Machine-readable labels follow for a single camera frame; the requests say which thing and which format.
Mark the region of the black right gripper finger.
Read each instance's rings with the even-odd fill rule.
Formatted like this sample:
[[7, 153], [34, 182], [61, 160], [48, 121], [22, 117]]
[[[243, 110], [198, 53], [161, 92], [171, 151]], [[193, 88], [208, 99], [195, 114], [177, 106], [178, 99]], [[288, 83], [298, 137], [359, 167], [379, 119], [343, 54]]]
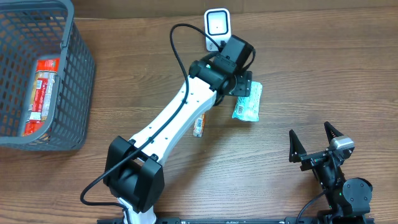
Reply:
[[302, 157], [306, 156], [307, 152], [293, 129], [289, 131], [289, 141], [289, 162], [301, 162]]
[[324, 122], [326, 136], [328, 138], [328, 142], [331, 143], [331, 140], [336, 137], [341, 137], [343, 133], [339, 132], [330, 122]]

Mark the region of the teal wet wipes pack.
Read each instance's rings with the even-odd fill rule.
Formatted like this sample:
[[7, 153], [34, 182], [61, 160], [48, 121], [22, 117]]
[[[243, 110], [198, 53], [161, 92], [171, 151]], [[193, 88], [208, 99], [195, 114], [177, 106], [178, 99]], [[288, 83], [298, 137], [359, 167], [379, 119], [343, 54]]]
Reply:
[[261, 95], [262, 84], [259, 82], [252, 82], [250, 95], [248, 97], [238, 97], [232, 118], [236, 118], [241, 121], [259, 121], [259, 105]]

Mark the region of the orange Kleenex tissue pack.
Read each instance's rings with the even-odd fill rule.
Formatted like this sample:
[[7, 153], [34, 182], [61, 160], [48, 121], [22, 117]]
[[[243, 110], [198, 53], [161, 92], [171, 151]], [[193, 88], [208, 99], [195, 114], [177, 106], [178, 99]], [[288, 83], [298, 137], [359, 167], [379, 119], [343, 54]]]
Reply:
[[201, 114], [195, 120], [194, 127], [193, 127], [193, 135], [198, 138], [202, 137], [204, 126], [205, 126], [205, 113]]

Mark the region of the orange red noodle packet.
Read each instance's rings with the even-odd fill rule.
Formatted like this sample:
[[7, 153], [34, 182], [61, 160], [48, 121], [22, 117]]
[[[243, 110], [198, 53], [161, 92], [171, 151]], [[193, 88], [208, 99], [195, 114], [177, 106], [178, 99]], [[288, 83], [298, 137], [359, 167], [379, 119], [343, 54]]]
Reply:
[[23, 136], [38, 131], [49, 116], [52, 89], [57, 76], [59, 61], [59, 58], [51, 58], [38, 60], [36, 63]]

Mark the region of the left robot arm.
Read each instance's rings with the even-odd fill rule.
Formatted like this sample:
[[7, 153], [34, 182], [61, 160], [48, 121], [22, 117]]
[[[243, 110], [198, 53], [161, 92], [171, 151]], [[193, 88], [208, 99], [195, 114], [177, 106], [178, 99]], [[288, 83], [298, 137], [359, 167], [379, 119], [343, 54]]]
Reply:
[[164, 186], [163, 166], [190, 125], [221, 102], [224, 96], [248, 97], [255, 57], [254, 47], [233, 35], [218, 51], [194, 61], [173, 100], [142, 131], [126, 140], [116, 137], [109, 146], [103, 179], [123, 218], [115, 223], [155, 223], [154, 204]]

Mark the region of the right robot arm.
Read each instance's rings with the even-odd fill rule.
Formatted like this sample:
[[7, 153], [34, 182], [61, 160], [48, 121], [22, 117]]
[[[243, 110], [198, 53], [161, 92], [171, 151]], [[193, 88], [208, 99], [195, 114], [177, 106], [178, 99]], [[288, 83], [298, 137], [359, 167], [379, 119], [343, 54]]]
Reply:
[[[324, 151], [308, 154], [294, 130], [289, 131], [289, 161], [301, 163], [302, 171], [311, 170], [322, 192], [301, 209], [294, 223], [374, 223], [366, 218], [370, 212], [372, 184], [360, 177], [346, 179], [341, 166], [355, 149], [354, 141], [324, 122], [329, 146]], [[306, 209], [324, 196], [329, 209], [317, 212], [316, 217], [304, 217]]]

